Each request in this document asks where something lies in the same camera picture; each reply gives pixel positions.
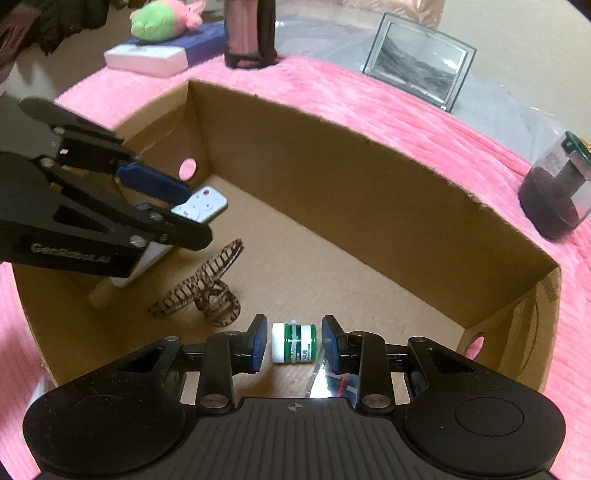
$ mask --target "ribbed black surface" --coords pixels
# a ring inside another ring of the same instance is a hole
[[[42,474],[44,480],[56,479]],[[344,398],[247,398],[233,414],[198,422],[187,442],[129,480],[451,480],[385,419]],[[551,478],[548,474],[531,477]]]

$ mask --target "stuffed animal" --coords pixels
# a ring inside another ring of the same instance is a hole
[[[181,0],[156,0],[133,12],[131,34],[142,40],[164,41],[198,30],[205,0],[185,5]]]

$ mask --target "white remote control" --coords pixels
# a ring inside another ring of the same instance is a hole
[[[191,198],[182,205],[177,205],[170,211],[177,215],[184,216],[199,223],[209,223],[220,213],[228,208],[226,197],[219,193],[213,187],[203,187],[191,195]],[[158,260],[165,256],[171,245],[163,245],[152,242],[144,251],[142,258],[139,259],[133,272],[128,278],[111,277],[113,285],[123,288],[133,282],[142,273],[154,265]]]

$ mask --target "plastic cup with dark liquid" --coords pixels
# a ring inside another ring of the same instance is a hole
[[[519,188],[519,202],[549,240],[576,229],[591,212],[589,145],[566,132],[531,168]]]

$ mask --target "white lid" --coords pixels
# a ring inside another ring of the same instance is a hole
[[[285,363],[285,325],[274,323],[271,328],[271,353],[274,364]]]

